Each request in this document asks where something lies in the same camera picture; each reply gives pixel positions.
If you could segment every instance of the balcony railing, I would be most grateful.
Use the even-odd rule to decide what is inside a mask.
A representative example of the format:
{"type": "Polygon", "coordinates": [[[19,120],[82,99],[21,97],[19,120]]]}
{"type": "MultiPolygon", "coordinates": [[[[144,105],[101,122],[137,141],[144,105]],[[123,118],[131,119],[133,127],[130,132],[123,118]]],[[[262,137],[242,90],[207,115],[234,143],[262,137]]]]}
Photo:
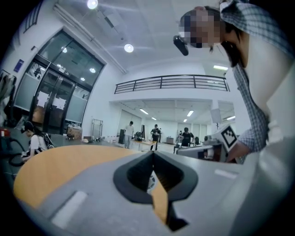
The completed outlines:
{"type": "Polygon", "coordinates": [[[168,75],[132,80],[116,85],[115,94],[150,89],[215,89],[229,91],[224,77],[168,75]]]}

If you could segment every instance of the black t-shirt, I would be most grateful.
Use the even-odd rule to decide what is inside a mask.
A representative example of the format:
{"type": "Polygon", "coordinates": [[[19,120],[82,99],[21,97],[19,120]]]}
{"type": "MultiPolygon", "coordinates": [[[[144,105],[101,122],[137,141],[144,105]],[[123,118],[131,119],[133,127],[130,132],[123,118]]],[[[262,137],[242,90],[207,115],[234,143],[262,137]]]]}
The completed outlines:
{"type": "Polygon", "coordinates": [[[153,141],[158,141],[158,140],[159,140],[159,137],[160,137],[160,135],[156,135],[156,133],[158,133],[158,134],[161,134],[161,131],[160,131],[160,129],[159,129],[159,128],[152,129],[152,131],[151,131],[151,132],[153,132],[153,135],[152,135],[152,137],[153,137],[153,141]]]}
{"type": "Polygon", "coordinates": [[[187,134],[183,133],[182,136],[183,136],[183,141],[181,143],[181,146],[188,147],[190,144],[190,138],[194,137],[193,134],[192,133],[187,133],[187,134]]]}

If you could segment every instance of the gray pants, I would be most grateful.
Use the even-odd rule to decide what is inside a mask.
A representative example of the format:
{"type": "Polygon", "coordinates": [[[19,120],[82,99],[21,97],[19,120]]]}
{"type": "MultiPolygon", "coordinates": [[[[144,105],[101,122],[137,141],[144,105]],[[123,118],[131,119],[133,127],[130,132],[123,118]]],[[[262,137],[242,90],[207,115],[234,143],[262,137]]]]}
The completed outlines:
{"type": "Polygon", "coordinates": [[[125,135],[125,148],[130,149],[131,136],[125,135]]]}

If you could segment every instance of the door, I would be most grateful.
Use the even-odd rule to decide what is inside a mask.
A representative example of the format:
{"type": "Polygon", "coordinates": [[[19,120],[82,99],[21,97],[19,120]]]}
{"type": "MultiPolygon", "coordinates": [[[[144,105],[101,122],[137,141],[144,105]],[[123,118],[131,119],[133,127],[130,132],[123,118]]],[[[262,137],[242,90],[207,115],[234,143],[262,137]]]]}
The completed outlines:
{"type": "Polygon", "coordinates": [[[48,70],[35,94],[30,118],[43,132],[62,134],[74,83],[48,70]]]}

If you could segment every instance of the white t-shirt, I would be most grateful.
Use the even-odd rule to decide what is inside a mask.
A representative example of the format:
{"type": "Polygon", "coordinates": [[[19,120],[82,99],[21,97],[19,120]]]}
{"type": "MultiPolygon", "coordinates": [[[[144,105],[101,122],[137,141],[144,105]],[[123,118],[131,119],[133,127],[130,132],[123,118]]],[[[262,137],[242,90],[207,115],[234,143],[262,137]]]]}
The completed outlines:
{"type": "Polygon", "coordinates": [[[248,64],[245,71],[249,78],[251,97],[270,121],[267,144],[283,138],[281,129],[272,117],[266,102],[288,74],[292,62],[293,60],[287,54],[274,45],[250,35],[248,64]]]}
{"type": "Polygon", "coordinates": [[[134,126],[130,126],[130,125],[127,125],[125,127],[125,135],[128,135],[128,136],[132,136],[133,132],[134,132],[134,126]]]}
{"type": "Polygon", "coordinates": [[[38,148],[41,148],[42,151],[47,150],[43,137],[40,137],[38,135],[33,135],[31,137],[31,149],[38,149],[38,148]]]}

